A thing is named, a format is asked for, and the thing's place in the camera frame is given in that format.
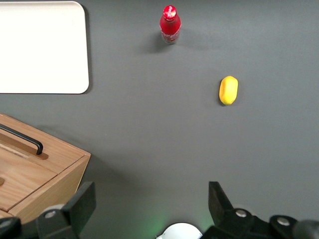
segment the black handle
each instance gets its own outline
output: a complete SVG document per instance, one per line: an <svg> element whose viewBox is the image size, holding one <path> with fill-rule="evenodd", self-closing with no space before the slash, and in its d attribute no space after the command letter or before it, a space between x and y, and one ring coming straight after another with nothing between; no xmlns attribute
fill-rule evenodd
<svg viewBox="0 0 319 239"><path fill-rule="evenodd" d="M7 132L9 132L9 133L12 133L13 135L18 136L19 138L22 138L22 139L24 139L24 140L26 140L26 141L28 141L28 142L30 142L30 143L35 144L35 145L37 146L37 148L38 148L38 150L37 150L37 152L36 152L36 155L40 155L40 154L42 153L42 151L43 151L43 144L42 144L40 141L38 141L38 140L36 140L36 139L34 139L34 138L31 138L31 137L29 137L29 136L27 136L27 135L25 135L25 134L23 134L23 133L20 133L20 132L14 130L14 129L12 129L12 128L9 128L9 127L7 127L7 126L1 124L1 123L0 123L0 129L3 129L4 131L7 131Z"/></svg>

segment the gray surface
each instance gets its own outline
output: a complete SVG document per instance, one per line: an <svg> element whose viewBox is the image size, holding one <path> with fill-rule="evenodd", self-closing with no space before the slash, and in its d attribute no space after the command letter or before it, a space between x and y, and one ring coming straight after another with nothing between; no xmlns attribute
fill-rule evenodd
<svg viewBox="0 0 319 239"><path fill-rule="evenodd" d="M92 153L82 238L152 239L211 224L208 182L261 219L319 219L319 1L79 0L90 89L0 95L1 111ZM173 3L176 45L160 39ZM239 81L223 107L219 84Z"/></svg>

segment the wooden crate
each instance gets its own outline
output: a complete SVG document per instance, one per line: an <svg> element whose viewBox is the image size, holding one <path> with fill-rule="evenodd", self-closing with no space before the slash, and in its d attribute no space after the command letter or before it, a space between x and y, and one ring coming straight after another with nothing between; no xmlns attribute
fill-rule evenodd
<svg viewBox="0 0 319 239"><path fill-rule="evenodd" d="M26 223L49 206L65 204L91 154L3 114L0 124L43 144L37 155L34 143L0 129L0 218L17 216Z"/></svg>

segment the yellow sponge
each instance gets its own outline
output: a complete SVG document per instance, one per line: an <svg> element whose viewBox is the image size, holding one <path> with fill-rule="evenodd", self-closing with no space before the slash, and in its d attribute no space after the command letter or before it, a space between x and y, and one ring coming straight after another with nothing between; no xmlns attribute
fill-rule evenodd
<svg viewBox="0 0 319 239"><path fill-rule="evenodd" d="M238 80L232 76L225 77L219 88L220 101L225 105L231 105L237 97Z"/></svg>

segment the red bottle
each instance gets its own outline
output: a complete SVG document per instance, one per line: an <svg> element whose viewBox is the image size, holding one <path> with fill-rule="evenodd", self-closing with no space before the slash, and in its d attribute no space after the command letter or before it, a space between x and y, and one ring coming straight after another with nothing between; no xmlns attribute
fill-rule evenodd
<svg viewBox="0 0 319 239"><path fill-rule="evenodd" d="M159 26L164 41L169 44L175 43L179 37L181 20L174 6L168 5L164 8Z"/></svg>

